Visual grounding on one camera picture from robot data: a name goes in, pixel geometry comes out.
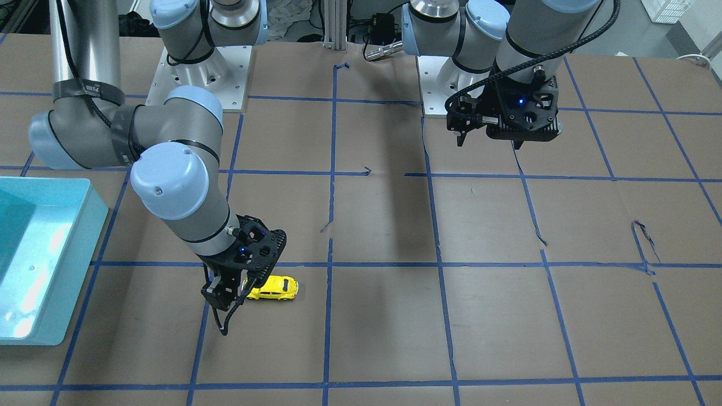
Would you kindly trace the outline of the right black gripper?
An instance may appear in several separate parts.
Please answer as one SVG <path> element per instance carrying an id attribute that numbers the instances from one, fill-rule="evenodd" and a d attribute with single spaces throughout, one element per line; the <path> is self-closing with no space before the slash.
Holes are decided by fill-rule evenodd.
<path id="1" fill-rule="evenodd" d="M 238 216 L 240 225 L 226 232 L 233 238 L 231 246 L 221 253 L 202 256 L 201 261 L 213 271 L 214 279 L 206 281 L 201 294 L 212 308 L 228 311 L 243 282 L 242 271 L 255 279 L 251 288 L 260 288 L 268 280 L 287 242 L 284 230 L 270 230 L 258 218 Z"/>

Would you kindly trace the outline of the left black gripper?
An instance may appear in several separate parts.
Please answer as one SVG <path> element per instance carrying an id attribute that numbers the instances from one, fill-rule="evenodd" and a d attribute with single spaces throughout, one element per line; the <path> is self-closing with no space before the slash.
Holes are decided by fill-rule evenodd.
<path id="1" fill-rule="evenodd" d="M 491 139 L 511 140 L 514 150 L 525 141 L 549 142 L 562 131 L 557 118 L 557 78 L 543 76 L 544 71 L 532 75 L 529 84 L 510 77 L 484 86 L 480 96 L 469 93 L 451 103 L 447 113 L 447 129 L 456 134 L 456 145 L 462 147 L 468 132 L 486 128 Z"/>

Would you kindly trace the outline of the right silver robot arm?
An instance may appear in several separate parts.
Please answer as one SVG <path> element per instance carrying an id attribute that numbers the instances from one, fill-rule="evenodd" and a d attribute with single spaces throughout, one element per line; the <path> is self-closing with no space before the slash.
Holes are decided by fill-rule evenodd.
<path id="1" fill-rule="evenodd" d="M 34 154 L 57 170 L 129 167 L 147 210 L 213 272 L 204 298 L 232 313 L 266 282 L 286 234 L 237 215 L 220 192 L 218 98 L 184 82 L 160 103 L 127 103 L 115 2 L 51 1 L 50 10 L 54 107 L 29 124 Z"/>

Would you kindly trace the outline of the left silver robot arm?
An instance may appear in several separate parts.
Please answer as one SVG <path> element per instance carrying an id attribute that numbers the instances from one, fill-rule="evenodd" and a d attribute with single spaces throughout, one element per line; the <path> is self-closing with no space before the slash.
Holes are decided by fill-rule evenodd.
<path id="1" fill-rule="evenodd" d="M 549 142 L 562 131 L 556 72 L 562 57 L 613 24 L 583 35 L 596 1 L 410 1 L 404 51 L 444 57 L 446 128 L 462 146 L 470 131 L 491 139 Z"/>

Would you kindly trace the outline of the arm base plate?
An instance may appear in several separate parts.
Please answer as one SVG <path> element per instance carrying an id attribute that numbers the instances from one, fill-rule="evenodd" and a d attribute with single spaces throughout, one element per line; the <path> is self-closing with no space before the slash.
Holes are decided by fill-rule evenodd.
<path id="1" fill-rule="evenodd" d="M 444 56 L 418 56 L 417 70 L 424 116 L 433 119 L 446 118 L 444 103 L 451 95 L 489 75 L 464 71 Z"/>
<path id="2" fill-rule="evenodd" d="M 194 65 L 170 66 L 166 59 L 167 50 L 163 49 L 146 105 L 160 105 L 171 90 L 193 85 L 214 94 L 224 112 L 242 113 L 252 53 L 253 46 L 219 47 L 206 61 Z"/>

